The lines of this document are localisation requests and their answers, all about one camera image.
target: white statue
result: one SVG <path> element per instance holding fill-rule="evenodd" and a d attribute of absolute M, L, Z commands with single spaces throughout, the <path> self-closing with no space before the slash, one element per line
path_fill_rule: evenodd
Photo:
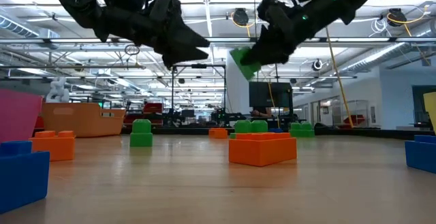
<path fill-rule="evenodd" d="M 64 88 L 66 78 L 54 78 L 50 83 L 50 92 L 46 97 L 47 103 L 69 102 L 68 89 Z"/>

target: wooden surface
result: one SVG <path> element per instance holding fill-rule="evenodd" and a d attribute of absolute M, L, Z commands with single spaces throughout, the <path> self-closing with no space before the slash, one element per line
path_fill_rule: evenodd
<path fill-rule="evenodd" d="M 45 200 L 1 224 L 435 223 L 436 174 L 409 169 L 404 143 L 324 136 L 298 140 L 298 160 L 229 164 L 228 143 L 156 135 L 79 139 L 52 162 Z"/>

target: orange block stud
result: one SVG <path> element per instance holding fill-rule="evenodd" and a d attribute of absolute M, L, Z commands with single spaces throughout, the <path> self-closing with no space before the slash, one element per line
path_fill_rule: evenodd
<path fill-rule="evenodd" d="M 212 128 L 209 129 L 209 137 L 215 139 L 226 139 L 227 138 L 227 129 L 224 128 Z"/>
<path fill-rule="evenodd" d="M 50 152 L 50 161 L 74 159 L 74 144 L 76 137 L 73 131 L 60 131 L 58 136 L 54 131 L 35 133 L 32 141 L 32 151 Z"/>
<path fill-rule="evenodd" d="M 296 158 L 296 138 L 291 138 L 289 133 L 236 134 L 236 139 L 229 140 L 231 163 L 265 166 Z"/>

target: ceiling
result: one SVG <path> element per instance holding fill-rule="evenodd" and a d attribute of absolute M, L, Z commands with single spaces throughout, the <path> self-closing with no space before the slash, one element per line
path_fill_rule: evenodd
<path fill-rule="evenodd" d="M 246 28 L 237 27 L 231 20 L 226 20 L 235 8 L 243 7 L 247 9 L 247 13 L 252 21 L 254 21 L 255 7 L 260 0 L 207 0 L 208 6 L 204 3 L 206 0 L 180 0 L 182 2 L 182 11 L 184 21 L 194 31 L 205 37 L 247 37 L 248 32 Z M 406 14 L 408 19 L 419 18 L 422 15 L 425 5 L 430 14 L 426 18 L 432 17 L 435 12 L 436 5 L 433 3 L 436 0 L 368 0 L 365 5 L 356 12 L 356 20 L 351 24 L 345 26 L 342 22 L 334 22 L 329 26 L 330 35 L 332 37 L 373 37 L 383 36 L 385 31 L 380 34 L 375 34 L 371 25 L 374 24 L 374 18 L 385 14 L 389 8 L 400 7 Z M 211 28 L 208 28 L 206 21 L 207 7 L 211 16 Z M 52 15 L 55 14 L 59 20 L 53 20 Z M 69 16 L 69 14 L 59 4 L 58 0 L 0 0 L 0 15 L 9 16 L 19 21 L 20 24 L 30 29 L 50 29 L 65 38 L 95 38 L 92 29 L 83 29 Z M 249 28 L 249 35 L 256 36 L 260 32 L 262 23 L 257 23 Z M 403 34 L 404 29 L 387 27 L 389 32 L 393 35 Z M 316 37 L 325 37 L 325 31 L 317 33 Z M 0 37 L 15 38 L 17 35 L 11 34 L 9 31 L 0 31 Z M 61 45 L 62 47 L 69 48 L 74 45 Z M 27 48 L 28 54 L 43 62 L 47 63 L 49 55 L 51 60 L 57 60 L 56 65 L 72 65 L 74 63 L 84 63 L 86 65 L 124 65 L 124 68 L 112 69 L 111 74 L 114 76 L 169 76 L 170 72 L 163 66 L 161 57 L 153 51 L 142 50 L 136 57 L 128 57 L 124 55 L 123 51 L 86 51 L 86 52 L 68 52 L 68 51 L 53 51 L 49 49 L 37 50 L 34 46 L 14 46 L 8 45 L 8 48 L 14 48 L 17 51 L 23 51 L 22 48 Z M 235 48 L 235 45 L 212 45 L 210 49 L 206 49 L 210 54 L 208 60 L 197 61 L 196 63 L 214 63 L 225 64 L 227 59 L 228 50 Z M 368 48 L 337 46 L 333 48 L 333 54 L 337 56 L 338 64 L 342 64 L 347 60 L 361 54 Z M 311 70 L 311 64 L 314 60 L 321 59 L 325 63 L 330 63 L 330 50 L 327 46 L 322 47 L 301 47 L 290 57 L 290 61 L 285 65 L 278 65 L 277 69 L 280 75 L 296 74 L 301 76 L 315 75 Z M 130 65 L 138 63 L 146 69 L 127 69 L 127 61 Z M 23 60 L 23 63 L 35 65 L 34 62 Z M 331 70 L 331 65 L 325 65 L 322 71 Z M 69 70 L 69 74 L 73 76 L 90 75 L 89 70 L 78 73 L 74 70 Z M 217 73 L 217 70 L 212 68 L 203 69 L 186 69 L 183 75 L 203 75 L 203 76 L 216 76 L 214 78 L 207 78 L 201 80 L 186 80 L 185 86 L 223 86 L 223 80 Z M 262 75 L 273 76 L 275 75 L 275 66 L 262 67 Z M 158 80 L 128 80 L 132 85 L 139 87 L 144 91 L 168 91 L 165 84 Z M 103 80 L 98 80 L 95 84 L 99 87 L 107 87 L 114 90 L 117 86 L 109 85 Z M 214 99 L 219 101 L 220 95 L 214 96 Z"/>

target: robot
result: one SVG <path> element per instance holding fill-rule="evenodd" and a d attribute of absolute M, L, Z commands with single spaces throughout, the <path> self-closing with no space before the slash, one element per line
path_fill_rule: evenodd
<path fill-rule="evenodd" d="M 46 103 L 69 102 L 69 92 L 65 89 L 66 78 L 54 78 L 50 83 L 50 92 L 46 97 Z"/>
<path fill-rule="evenodd" d="M 208 58 L 197 47 L 209 47 L 210 43 L 185 25 L 179 0 L 104 0 L 106 5 L 97 0 L 59 1 L 80 26 L 93 29 L 102 42 L 116 35 L 136 46 L 150 46 L 162 54 L 168 69 L 183 61 Z M 262 0 L 258 16 L 269 26 L 262 26 L 259 40 L 241 59 L 243 65 L 286 63 L 297 45 L 336 19 L 349 24 L 367 0 L 291 1 L 293 7 L 278 0 Z"/>

